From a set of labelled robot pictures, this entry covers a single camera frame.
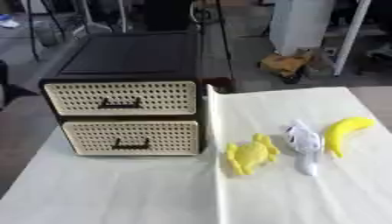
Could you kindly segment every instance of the plush toy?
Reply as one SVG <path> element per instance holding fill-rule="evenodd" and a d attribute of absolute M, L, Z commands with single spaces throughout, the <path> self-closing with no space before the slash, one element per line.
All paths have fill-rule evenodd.
<path fill-rule="evenodd" d="M 294 121 L 284 136 L 289 146 L 297 152 L 300 170 L 307 175 L 317 176 L 317 162 L 324 149 L 324 138 L 300 120 Z"/>
<path fill-rule="evenodd" d="M 275 161 L 279 149 L 272 144 L 269 136 L 254 134 L 251 143 L 227 145 L 227 160 L 237 175 L 250 175 L 257 165 Z"/>

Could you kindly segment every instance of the metal stand leg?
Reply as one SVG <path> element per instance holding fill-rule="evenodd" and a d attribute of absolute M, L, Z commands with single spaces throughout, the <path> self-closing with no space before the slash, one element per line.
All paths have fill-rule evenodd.
<path fill-rule="evenodd" d="M 203 60 L 203 54 L 204 54 L 204 43 L 205 43 L 205 36 L 206 36 L 206 15 L 204 11 L 206 10 L 207 7 L 207 1 L 206 0 L 201 0 L 201 9 L 203 10 L 201 13 L 201 18 L 200 18 L 200 63 L 202 63 Z"/>
<path fill-rule="evenodd" d="M 36 61 L 39 61 L 39 56 L 37 54 L 37 46 L 35 43 L 34 36 L 34 24 L 32 23 L 32 0 L 27 0 L 27 17 L 29 19 L 29 32 L 30 32 L 30 43 L 31 43 L 31 52 Z"/>
<path fill-rule="evenodd" d="M 61 32 L 61 37 L 63 38 L 63 41 L 65 41 L 66 40 L 66 34 L 64 33 L 63 28 L 60 26 L 60 23 L 57 20 L 57 18 L 53 15 L 53 12 L 50 9 L 49 5 L 47 4 L 46 0 L 41 0 L 41 3 L 42 3 L 42 5 L 44 5 L 45 10 L 49 14 L 49 17 L 51 17 L 51 19 L 53 20 L 53 22 L 56 24 L 57 28 Z"/>
<path fill-rule="evenodd" d="M 219 19 L 219 23 L 220 23 L 220 29 L 222 32 L 223 45 L 225 47 L 228 69 L 230 71 L 231 79 L 234 80 L 233 67 L 231 64 L 231 52 L 228 49 L 228 35 L 226 34 L 225 19 L 223 17 L 223 13 L 222 13 L 221 0 L 216 0 L 215 5 L 216 5 L 216 10 L 218 11 L 218 17 L 219 17 L 218 19 Z"/>

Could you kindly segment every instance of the gray floor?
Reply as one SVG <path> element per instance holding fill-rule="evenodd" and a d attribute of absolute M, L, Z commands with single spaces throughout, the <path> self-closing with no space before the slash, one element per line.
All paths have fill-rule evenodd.
<path fill-rule="evenodd" d="M 242 38 L 255 35 L 265 27 L 270 10 L 261 7 L 241 7 L 225 10 L 229 45 L 233 54 L 234 77 L 238 92 L 268 91 L 288 88 L 350 87 L 379 119 L 392 129 L 392 76 L 378 73 L 358 76 L 353 71 L 354 60 L 339 78 L 332 76 L 305 78 L 297 85 L 285 85 L 276 76 L 256 67 L 256 62 L 272 52 L 265 38 Z M 366 46 L 367 39 L 360 39 L 356 53 Z M 25 24 L 16 30 L 0 28 L 0 59 L 10 64 L 10 81 L 38 92 L 38 81 L 48 75 L 51 68 L 74 43 L 45 49 L 39 47 L 42 60 L 37 63 L 30 52 Z M 203 74 L 229 76 L 227 62 L 217 24 L 208 27 Z M 14 101 L 0 112 L 0 195 L 6 192 L 13 180 L 24 169 L 39 146 L 53 131 L 56 123 L 41 96 L 29 96 Z"/>

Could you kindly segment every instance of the table leg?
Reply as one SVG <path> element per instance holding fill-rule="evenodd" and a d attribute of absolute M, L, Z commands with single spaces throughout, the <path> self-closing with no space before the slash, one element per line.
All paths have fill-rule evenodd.
<path fill-rule="evenodd" d="M 118 0 L 118 7 L 120 8 L 120 15 L 122 20 L 122 32 L 127 32 L 128 30 L 128 23 L 127 23 L 127 15 L 125 13 L 124 8 L 124 0 Z"/>
<path fill-rule="evenodd" d="M 372 0 L 361 0 L 360 4 L 358 5 L 353 22 L 350 25 L 350 29 L 348 30 L 348 34 L 346 35 L 345 41 L 343 42 L 343 46 L 341 47 L 334 66 L 335 76 L 340 76 L 341 72 L 343 71 L 348 55 L 351 52 L 351 48 L 353 47 L 354 41 L 358 35 L 363 20 L 368 13 L 368 8 L 371 3 Z"/>

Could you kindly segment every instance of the storage drawer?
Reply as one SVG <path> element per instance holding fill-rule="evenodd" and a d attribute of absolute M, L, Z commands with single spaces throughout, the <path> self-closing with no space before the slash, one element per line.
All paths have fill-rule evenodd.
<path fill-rule="evenodd" d="M 183 122 L 65 122 L 77 154 L 89 156 L 186 156 L 199 154 L 199 125 Z"/>
<path fill-rule="evenodd" d="M 61 116 L 166 116 L 196 113 L 192 81 L 48 83 Z"/>

